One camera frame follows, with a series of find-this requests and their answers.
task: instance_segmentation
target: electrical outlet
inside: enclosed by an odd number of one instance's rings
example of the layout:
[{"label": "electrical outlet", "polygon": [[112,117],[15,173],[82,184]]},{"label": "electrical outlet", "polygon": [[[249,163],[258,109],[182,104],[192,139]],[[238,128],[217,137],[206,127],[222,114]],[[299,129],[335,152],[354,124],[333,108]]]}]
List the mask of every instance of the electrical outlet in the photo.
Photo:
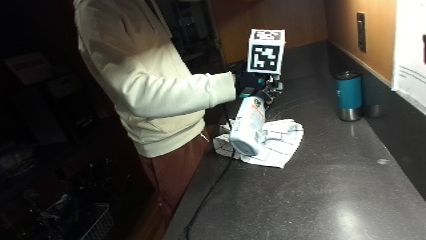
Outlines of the electrical outlet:
[{"label": "electrical outlet", "polygon": [[358,29],[358,48],[362,52],[367,51],[365,37],[365,13],[357,12],[357,29]]}]

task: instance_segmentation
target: person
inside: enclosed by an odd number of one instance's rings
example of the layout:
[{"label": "person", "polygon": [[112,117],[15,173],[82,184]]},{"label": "person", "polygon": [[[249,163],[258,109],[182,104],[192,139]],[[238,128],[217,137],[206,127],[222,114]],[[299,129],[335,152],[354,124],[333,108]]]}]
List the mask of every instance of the person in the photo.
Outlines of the person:
[{"label": "person", "polygon": [[190,74],[145,0],[74,0],[78,50],[109,96],[169,223],[208,137],[205,109],[236,99],[230,72]]}]

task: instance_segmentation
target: white cloth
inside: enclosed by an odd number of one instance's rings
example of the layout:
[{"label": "white cloth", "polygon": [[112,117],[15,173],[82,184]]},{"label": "white cloth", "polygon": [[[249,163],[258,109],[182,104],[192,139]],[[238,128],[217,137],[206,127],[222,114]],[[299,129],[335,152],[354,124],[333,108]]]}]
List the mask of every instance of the white cloth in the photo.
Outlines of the white cloth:
[{"label": "white cloth", "polygon": [[[214,150],[218,154],[232,157],[234,151],[229,143],[229,126],[221,126],[221,130],[226,133],[213,139]],[[234,152],[233,157],[250,164],[283,168],[299,146],[303,127],[293,119],[266,122],[263,134],[266,137],[258,155],[249,157]]]}]

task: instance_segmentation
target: cable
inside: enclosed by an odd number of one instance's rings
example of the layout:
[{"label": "cable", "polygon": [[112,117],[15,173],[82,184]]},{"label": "cable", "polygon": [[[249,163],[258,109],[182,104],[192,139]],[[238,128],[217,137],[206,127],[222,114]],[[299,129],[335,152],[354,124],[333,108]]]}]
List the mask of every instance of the cable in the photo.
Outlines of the cable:
[{"label": "cable", "polygon": [[[226,104],[224,103],[222,106],[224,106],[225,118],[226,118],[226,122],[228,122],[228,125],[229,125],[229,129],[232,130],[230,120],[229,120],[229,116],[228,116]],[[229,159],[229,161],[228,161],[228,163],[226,163],[226,166],[225,166],[221,174],[218,175],[218,177],[217,177],[217,179],[216,179],[216,181],[214,181],[214,183],[213,183],[213,185],[212,185],[212,187],[210,187],[210,189],[209,189],[208,194],[204,196],[204,198],[202,198],[202,200],[201,200],[201,203],[200,203],[200,205],[198,205],[198,207],[197,207],[197,209],[196,209],[194,214],[192,215],[192,218],[190,218],[190,220],[189,220],[189,223],[188,223],[186,227],[184,228],[184,231],[182,231],[181,235],[178,236],[178,239],[181,239],[181,237],[182,237],[182,235],[184,235],[184,236],[185,236],[185,239],[189,240],[189,234],[190,234],[192,226],[193,226],[193,224],[194,224],[194,222],[196,222],[196,220],[197,220],[197,217],[198,217],[200,212],[201,212],[201,209],[202,209],[202,207],[204,207],[204,205],[205,205],[205,203],[206,203],[206,200],[208,200],[208,198],[209,198],[209,196],[210,196],[210,194],[212,194],[212,192],[213,192],[217,184],[218,184],[220,181],[222,180],[222,178],[224,178],[224,176],[225,176],[225,174],[226,174],[226,172],[228,172],[228,170],[229,170],[229,167],[230,167],[230,164],[232,164],[232,161],[233,161],[233,158],[234,158],[234,154],[236,154],[236,150],[233,149],[233,151],[232,151],[232,157],[230,157],[230,159]]]}]

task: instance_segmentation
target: cream sweater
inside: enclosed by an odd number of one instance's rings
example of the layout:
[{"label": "cream sweater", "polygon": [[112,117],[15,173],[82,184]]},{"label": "cream sweater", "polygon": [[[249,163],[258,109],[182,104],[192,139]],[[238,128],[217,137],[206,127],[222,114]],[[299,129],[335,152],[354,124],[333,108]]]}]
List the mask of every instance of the cream sweater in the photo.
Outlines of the cream sweater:
[{"label": "cream sweater", "polygon": [[145,157],[202,131],[204,109],[234,100],[232,74],[192,75],[144,0],[76,0],[78,49]]}]

